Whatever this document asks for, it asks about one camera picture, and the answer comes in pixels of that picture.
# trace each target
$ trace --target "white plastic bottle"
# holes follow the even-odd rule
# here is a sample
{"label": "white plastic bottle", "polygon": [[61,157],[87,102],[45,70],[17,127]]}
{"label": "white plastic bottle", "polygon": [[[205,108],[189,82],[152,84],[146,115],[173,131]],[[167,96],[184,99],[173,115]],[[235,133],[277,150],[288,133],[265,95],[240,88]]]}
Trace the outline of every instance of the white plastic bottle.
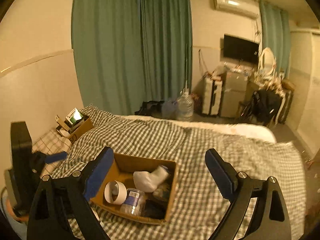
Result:
{"label": "white plastic bottle", "polygon": [[179,121],[191,121],[194,110],[194,102],[189,95],[189,89],[185,88],[181,97],[177,99],[178,113],[177,120]]}

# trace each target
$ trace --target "metal screw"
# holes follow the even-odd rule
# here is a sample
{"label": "metal screw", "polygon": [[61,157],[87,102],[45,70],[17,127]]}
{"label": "metal screw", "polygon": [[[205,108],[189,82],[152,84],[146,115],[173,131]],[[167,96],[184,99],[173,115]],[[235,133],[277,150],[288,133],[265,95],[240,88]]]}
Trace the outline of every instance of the metal screw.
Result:
{"label": "metal screw", "polygon": [[238,173],[238,176],[242,179],[245,179],[247,177],[247,174],[245,172],[241,171]]}
{"label": "metal screw", "polygon": [[48,181],[50,179],[50,176],[49,175],[44,175],[43,177],[42,177],[42,180],[43,181]]}
{"label": "metal screw", "polygon": [[79,177],[80,174],[81,174],[81,171],[74,171],[74,172],[72,173],[72,176],[74,176],[74,177]]}
{"label": "metal screw", "polygon": [[272,182],[272,183],[276,183],[277,182],[277,179],[275,177],[270,177],[269,180]]}

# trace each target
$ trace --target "black flat screen monitor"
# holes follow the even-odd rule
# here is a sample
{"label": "black flat screen monitor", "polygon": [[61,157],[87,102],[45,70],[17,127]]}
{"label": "black flat screen monitor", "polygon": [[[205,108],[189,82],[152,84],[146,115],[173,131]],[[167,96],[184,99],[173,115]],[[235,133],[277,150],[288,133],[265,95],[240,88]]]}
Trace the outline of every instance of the black flat screen monitor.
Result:
{"label": "black flat screen monitor", "polygon": [[235,36],[224,35],[223,57],[258,63],[259,44]]}

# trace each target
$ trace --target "white wall-mounted air conditioner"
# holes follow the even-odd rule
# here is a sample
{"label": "white wall-mounted air conditioner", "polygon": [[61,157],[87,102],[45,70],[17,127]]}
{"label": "white wall-mounted air conditioner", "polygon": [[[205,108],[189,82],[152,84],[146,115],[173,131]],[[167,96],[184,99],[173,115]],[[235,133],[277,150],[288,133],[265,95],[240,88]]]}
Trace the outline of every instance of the white wall-mounted air conditioner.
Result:
{"label": "white wall-mounted air conditioner", "polygon": [[252,19],[256,19],[259,16],[259,7],[247,2],[238,0],[214,0],[214,6],[216,10],[240,14]]}

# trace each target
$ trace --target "green curtain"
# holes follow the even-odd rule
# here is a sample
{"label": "green curtain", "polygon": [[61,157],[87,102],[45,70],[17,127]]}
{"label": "green curtain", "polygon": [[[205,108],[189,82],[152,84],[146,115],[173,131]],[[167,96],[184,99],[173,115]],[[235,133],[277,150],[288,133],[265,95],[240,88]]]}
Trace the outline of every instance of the green curtain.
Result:
{"label": "green curtain", "polygon": [[291,35],[288,12],[260,0],[262,21],[262,46],[271,48],[276,57],[277,72],[280,69],[289,73],[289,56],[291,50]]}
{"label": "green curtain", "polygon": [[84,105],[139,110],[146,89],[138,0],[74,0],[71,35]]}
{"label": "green curtain", "polygon": [[191,86],[190,0],[139,1],[147,98],[176,98],[186,78]]}

